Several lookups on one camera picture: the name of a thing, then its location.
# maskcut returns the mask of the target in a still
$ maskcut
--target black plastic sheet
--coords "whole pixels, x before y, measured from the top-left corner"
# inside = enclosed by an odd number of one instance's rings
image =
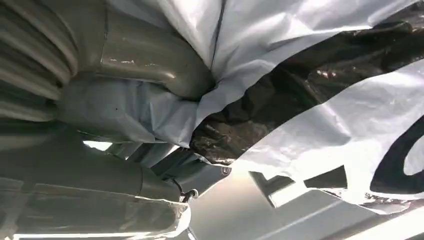
[[[193,132],[190,147],[212,164],[230,165],[277,127],[346,88],[424,59],[423,14],[420,1],[372,29],[344,31],[291,56],[242,98],[208,116]],[[422,118],[416,125],[415,141],[423,135]],[[410,142],[404,138],[398,149]],[[391,166],[379,167],[383,170],[377,170],[374,189],[393,194],[420,192],[422,171],[394,185],[392,166],[403,166],[405,156],[394,161]],[[340,170],[307,182],[311,187],[346,188],[346,176]]]

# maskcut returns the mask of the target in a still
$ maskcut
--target plastic sheeting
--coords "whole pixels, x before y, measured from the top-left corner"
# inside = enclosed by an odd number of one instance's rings
[[[175,237],[187,203],[0,178],[0,237]]]
[[[91,122],[99,119],[94,125],[103,126],[110,135],[121,134],[120,141],[152,143],[160,140],[186,148],[194,129],[207,116],[240,99],[247,88],[281,61],[342,31],[369,29],[413,3],[405,0],[320,3],[269,0],[266,4],[257,1],[240,4],[236,0],[108,2],[165,30],[170,29],[169,25],[175,27],[210,66],[218,85],[200,102],[193,102],[169,95],[151,83],[111,79],[122,86],[85,101],[76,100],[74,107],[84,109],[82,114]],[[90,92],[103,84],[95,83],[76,86],[71,82],[69,87]],[[158,90],[152,94],[151,88]],[[109,113],[97,111],[113,101],[109,96],[117,97],[116,103],[122,106],[118,108],[120,111],[112,111],[116,107],[110,108]],[[71,95],[68,98],[71,102],[78,99]]]
[[[208,116],[191,147],[212,163],[346,188],[351,203],[423,198],[423,14],[419,2],[288,58]]]
[[[210,66],[217,86],[192,102],[147,82],[75,81],[69,89],[80,93],[116,85],[80,100],[93,125],[125,128],[124,139],[133,141],[190,145],[211,163],[295,180],[344,166],[356,198],[422,197],[421,0],[109,2],[173,26]],[[96,111],[109,104],[121,108]],[[410,177],[398,171],[400,161],[385,158],[406,132]],[[378,170],[382,159],[388,164]]]

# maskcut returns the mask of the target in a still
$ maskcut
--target pipe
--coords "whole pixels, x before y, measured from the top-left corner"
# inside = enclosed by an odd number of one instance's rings
[[[178,202],[176,184],[88,148],[70,128],[37,146],[0,151],[0,166],[0,186],[13,193],[2,202],[5,217],[19,234],[156,232],[179,217],[169,202],[137,198]]]
[[[0,117],[32,122],[48,122],[56,118],[54,107],[40,105],[17,97],[0,95]]]
[[[185,41],[115,12],[102,0],[0,0],[0,6],[0,79],[34,95],[57,101],[80,72],[154,82],[189,100],[214,86]],[[5,117],[52,120],[46,107],[31,112],[32,106],[14,99],[7,104],[8,99],[2,99]]]
[[[3,1],[19,13],[30,12],[34,7],[34,4],[27,4],[28,1]],[[190,45],[173,34],[109,9],[101,0],[43,0],[42,3],[68,29],[79,52],[79,71],[153,81],[192,100],[199,99],[214,86],[212,75],[201,58]],[[34,22],[35,15],[27,19]],[[69,44],[63,45],[72,52]]]

